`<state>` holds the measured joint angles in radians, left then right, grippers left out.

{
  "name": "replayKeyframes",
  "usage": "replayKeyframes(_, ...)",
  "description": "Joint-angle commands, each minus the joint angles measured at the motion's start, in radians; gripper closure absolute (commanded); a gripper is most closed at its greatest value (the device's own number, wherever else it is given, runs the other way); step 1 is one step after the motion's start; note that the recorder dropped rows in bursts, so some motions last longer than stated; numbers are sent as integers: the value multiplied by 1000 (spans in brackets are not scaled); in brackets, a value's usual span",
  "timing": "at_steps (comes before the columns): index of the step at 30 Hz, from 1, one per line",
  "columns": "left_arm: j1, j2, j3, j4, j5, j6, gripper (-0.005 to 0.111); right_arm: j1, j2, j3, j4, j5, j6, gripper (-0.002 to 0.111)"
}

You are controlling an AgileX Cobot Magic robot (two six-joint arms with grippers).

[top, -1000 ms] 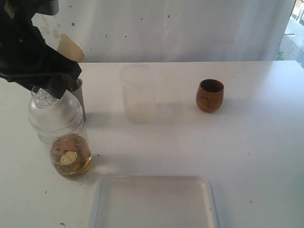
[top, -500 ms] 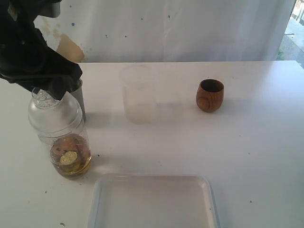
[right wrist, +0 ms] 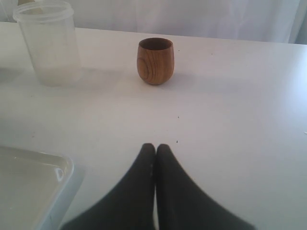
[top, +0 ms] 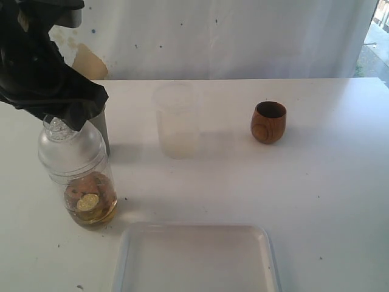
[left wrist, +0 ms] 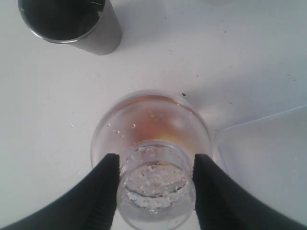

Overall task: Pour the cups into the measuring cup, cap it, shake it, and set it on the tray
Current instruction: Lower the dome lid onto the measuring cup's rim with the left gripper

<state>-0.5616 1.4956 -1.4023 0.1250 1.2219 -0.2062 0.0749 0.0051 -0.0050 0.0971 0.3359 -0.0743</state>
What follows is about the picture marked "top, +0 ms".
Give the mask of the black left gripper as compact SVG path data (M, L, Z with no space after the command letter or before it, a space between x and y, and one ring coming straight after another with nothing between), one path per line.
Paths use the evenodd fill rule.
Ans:
M108 100L103 86L67 66L49 31L84 1L1 1L1 97L80 131Z

